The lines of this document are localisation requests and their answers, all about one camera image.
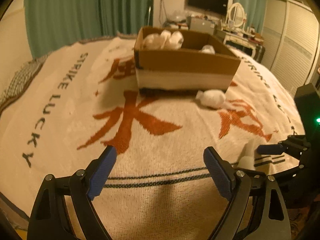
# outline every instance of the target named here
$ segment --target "black tv screen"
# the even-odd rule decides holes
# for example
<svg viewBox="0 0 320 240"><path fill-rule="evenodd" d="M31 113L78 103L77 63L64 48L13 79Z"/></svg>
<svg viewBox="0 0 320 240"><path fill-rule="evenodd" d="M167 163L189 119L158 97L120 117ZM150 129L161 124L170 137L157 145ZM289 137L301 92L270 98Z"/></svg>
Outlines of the black tv screen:
<svg viewBox="0 0 320 240"><path fill-rule="evenodd" d="M188 5L221 15L226 15L228 0L188 0Z"/></svg>

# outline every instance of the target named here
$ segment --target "wardrobe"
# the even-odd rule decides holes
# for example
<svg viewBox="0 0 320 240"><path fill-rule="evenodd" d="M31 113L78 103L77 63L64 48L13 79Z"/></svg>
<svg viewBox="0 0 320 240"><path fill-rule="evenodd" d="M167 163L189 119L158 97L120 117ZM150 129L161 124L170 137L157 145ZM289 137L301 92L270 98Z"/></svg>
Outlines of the wardrobe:
<svg viewBox="0 0 320 240"><path fill-rule="evenodd" d="M319 57L319 23L308 6L294 0L267 0L262 29L262 64L294 95L310 83Z"/></svg>

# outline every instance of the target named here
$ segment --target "silver bolt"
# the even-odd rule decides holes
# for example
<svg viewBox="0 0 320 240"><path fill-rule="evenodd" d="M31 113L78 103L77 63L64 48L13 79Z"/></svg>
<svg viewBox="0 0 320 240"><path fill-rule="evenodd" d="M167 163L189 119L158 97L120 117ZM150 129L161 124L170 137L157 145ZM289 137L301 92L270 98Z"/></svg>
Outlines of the silver bolt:
<svg viewBox="0 0 320 240"><path fill-rule="evenodd" d="M244 176L244 172L243 172L243 171L237 171L236 174L237 174L239 177L243 177L243 176Z"/></svg>
<svg viewBox="0 0 320 240"><path fill-rule="evenodd" d="M275 177L274 177L274 176L272 176L272 175L268 175L268 180L270 180L270 181L275 181L276 179L275 179Z"/></svg>
<svg viewBox="0 0 320 240"><path fill-rule="evenodd" d="M44 178L45 178L45 180L49 181L49 180L52 180L53 176L51 174L48 174Z"/></svg>
<svg viewBox="0 0 320 240"><path fill-rule="evenodd" d="M85 173L84 170L77 170L76 174L77 176L82 176Z"/></svg>

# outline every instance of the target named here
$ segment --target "beige blanket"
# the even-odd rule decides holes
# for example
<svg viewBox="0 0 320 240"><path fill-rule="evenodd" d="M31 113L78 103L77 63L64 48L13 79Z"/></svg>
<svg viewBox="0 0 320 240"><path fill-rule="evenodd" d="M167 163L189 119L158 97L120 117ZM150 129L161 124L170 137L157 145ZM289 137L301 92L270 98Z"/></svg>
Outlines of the beige blanket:
<svg viewBox="0 0 320 240"><path fill-rule="evenodd" d="M49 55L1 116L0 191L30 215L46 174L69 176L113 145L117 162L93 201L110 235L207 239L227 201L203 150L213 146L237 165L250 139L258 146L303 134L298 112L276 78L236 50L243 60L226 93L232 109L201 107L187 96L140 96L133 46L134 40L115 38ZM255 157L255 168L266 173L297 164L286 154Z"/></svg>

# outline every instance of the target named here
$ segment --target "cardboard box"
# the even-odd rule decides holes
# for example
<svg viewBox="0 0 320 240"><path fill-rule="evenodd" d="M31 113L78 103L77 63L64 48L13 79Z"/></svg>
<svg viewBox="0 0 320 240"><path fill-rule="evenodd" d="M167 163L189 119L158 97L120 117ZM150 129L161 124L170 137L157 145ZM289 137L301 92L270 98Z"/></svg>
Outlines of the cardboard box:
<svg viewBox="0 0 320 240"><path fill-rule="evenodd" d="M178 50L142 49L143 39L164 29L142 27L135 46L136 76L140 89L227 90L241 62L221 41L207 33L180 30L184 41ZM216 54L200 52L212 45Z"/></svg>

